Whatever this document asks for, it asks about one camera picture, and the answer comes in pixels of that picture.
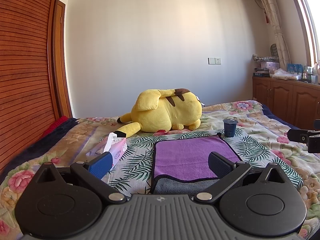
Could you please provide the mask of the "stack of boxes and books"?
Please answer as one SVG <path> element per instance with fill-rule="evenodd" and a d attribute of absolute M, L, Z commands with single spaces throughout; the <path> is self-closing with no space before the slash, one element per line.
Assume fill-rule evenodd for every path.
<path fill-rule="evenodd" d="M 256 65 L 253 72 L 254 77 L 270 77 L 280 68 L 277 56 L 259 57 L 253 54 L 252 59 Z"/>

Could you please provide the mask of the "pink tissue pack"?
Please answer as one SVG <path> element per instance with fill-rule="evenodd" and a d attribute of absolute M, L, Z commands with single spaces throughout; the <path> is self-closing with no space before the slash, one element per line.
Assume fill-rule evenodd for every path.
<path fill-rule="evenodd" d="M 86 153 L 87 160 L 90 161 L 95 157 L 108 152 L 112 156 L 111 167 L 114 167 L 127 150 L 126 138 L 111 132 L 107 137 L 94 146 Z"/>

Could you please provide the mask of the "beige patterned curtain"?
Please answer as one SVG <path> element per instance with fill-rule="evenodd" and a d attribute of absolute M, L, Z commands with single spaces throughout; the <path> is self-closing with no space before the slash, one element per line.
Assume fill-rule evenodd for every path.
<path fill-rule="evenodd" d="M 276 39 L 277 52 L 280 68 L 286 70 L 287 64 L 291 63 L 289 50 L 281 27 L 281 18 L 276 0 L 261 0 L 268 19 L 271 22 Z"/>

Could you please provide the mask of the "dark blue blanket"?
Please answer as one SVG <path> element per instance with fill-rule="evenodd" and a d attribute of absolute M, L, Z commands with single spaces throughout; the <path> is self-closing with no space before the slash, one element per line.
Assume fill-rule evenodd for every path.
<path fill-rule="evenodd" d="M 69 118 L 65 123 L 61 124 L 52 133 L 40 138 L 37 142 L 30 145 L 28 148 L 19 153 L 13 158 L 1 172 L 1 183 L 6 178 L 7 174 L 16 167 L 22 165 L 26 161 L 38 158 L 48 152 L 59 140 L 61 140 L 69 130 L 78 125 L 76 118 Z"/>

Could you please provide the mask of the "plastic bag with cloth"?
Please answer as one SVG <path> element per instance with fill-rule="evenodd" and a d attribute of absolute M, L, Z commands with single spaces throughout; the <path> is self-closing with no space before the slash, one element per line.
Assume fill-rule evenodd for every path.
<path fill-rule="evenodd" d="M 301 79 L 301 74 L 300 73 L 292 74 L 279 68 L 278 70 L 274 71 L 271 77 L 273 79 L 299 81 Z"/>

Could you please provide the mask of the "yellow Pikachu plush toy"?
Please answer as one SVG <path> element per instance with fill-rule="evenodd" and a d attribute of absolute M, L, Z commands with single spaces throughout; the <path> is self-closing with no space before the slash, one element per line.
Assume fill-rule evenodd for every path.
<path fill-rule="evenodd" d="M 130 113 L 120 116 L 123 124 L 114 133 L 129 138 L 136 133 L 199 128 L 202 116 L 200 99 L 185 88 L 148 89 L 141 92 Z"/>

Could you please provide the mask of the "palm leaf print cloth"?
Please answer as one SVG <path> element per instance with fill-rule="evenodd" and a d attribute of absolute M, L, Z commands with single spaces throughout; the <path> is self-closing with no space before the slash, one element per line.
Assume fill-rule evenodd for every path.
<path fill-rule="evenodd" d="M 116 166 L 104 176 L 103 181 L 128 197 L 135 193 L 148 194 L 151 192 L 151 166 L 157 142 L 209 138 L 219 132 L 223 133 L 223 130 L 177 131 L 169 135 L 129 138 L 126 152 Z M 302 187 L 301 176 L 290 165 L 242 129 L 237 128 L 233 138 L 225 137 L 223 134 L 221 137 L 240 160 L 249 162 L 253 167 L 265 167 L 270 162 L 278 163 L 293 185 L 297 189 Z"/>

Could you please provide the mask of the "purple and grey microfibre towel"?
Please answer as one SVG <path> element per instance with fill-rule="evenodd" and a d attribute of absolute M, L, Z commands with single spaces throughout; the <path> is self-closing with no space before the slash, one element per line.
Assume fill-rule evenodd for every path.
<path fill-rule="evenodd" d="M 218 135 L 157 142 L 150 192 L 193 197 L 213 185 L 219 179 L 209 168 L 211 152 L 217 152 L 233 163 L 240 160 L 239 155 Z"/>

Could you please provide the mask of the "dark blue plastic cup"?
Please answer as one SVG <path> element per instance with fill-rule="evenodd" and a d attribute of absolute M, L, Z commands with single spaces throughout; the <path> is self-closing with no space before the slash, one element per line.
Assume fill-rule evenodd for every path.
<path fill-rule="evenodd" d="M 238 124 L 237 120 L 234 119 L 224 119 L 223 125 L 224 125 L 224 136 L 225 137 L 234 137 L 236 132 L 236 126 Z"/>

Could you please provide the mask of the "floral bed quilt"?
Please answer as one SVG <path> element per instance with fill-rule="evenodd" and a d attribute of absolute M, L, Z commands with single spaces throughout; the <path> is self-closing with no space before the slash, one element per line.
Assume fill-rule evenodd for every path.
<path fill-rule="evenodd" d="M 270 110 L 253 100 L 222 103 L 203 110 L 201 126 L 195 131 L 223 130 L 224 119 L 238 121 L 242 129 L 259 143 L 290 165 L 302 178 L 298 190 L 306 208 L 306 220 L 300 230 L 304 239 L 319 239 L 319 155 L 310 154 L 305 145 L 289 141 L 290 124 L 285 123 Z M 46 161 L 64 167 L 85 160 L 86 153 L 100 140 L 115 131 L 116 118 L 82 118 L 44 155 L 26 161 L 11 170 L 1 183 L 1 239 L 19 239 L 22 236 L 16 222 L 14 208 L 38 168 Z M 140 137 L 169 135 L 173 132 L 139 133 Z"/>

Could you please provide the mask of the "red blanket edge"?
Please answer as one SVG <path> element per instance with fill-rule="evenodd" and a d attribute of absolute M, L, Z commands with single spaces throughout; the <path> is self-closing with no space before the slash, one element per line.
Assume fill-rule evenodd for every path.
<path fill-rule="evenodd" d="M 56 128 L 58 128 L 61 124 L 65 123 L 69 118 L 66 116 L 62 116 L 59 119 L 55 120 L 41 135 L 41 139 L 48 134 L 52 133 Z"/>

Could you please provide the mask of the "wooden low cabinet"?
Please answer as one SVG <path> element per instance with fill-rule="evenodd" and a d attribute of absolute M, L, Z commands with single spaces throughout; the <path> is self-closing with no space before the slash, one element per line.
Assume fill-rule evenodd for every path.
<path fill-rule="evenodd" d="M 319 85 L 301 81 L 252 77 L 253 99 L 281 120 L 300 129 L 313 129 L 319 119 Z"/>

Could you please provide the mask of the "blue picture box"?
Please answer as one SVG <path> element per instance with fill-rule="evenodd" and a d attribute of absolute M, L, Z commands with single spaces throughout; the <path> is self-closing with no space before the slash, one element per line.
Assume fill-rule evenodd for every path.
<path fill-rule="evenodd" d="M 290 74 L 299 74 L 301 75 L 303 73 L 303 65 L 302 64 L 287 64 L 287 72 Z"/>

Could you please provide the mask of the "white wall socket plate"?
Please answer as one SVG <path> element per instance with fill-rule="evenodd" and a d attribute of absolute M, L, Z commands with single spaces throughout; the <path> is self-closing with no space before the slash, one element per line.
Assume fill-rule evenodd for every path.
<path fill-rule="evenodd" d="M 221 58 L 219 57 L 209 57 L 208 64 L 221 64 Z"/>

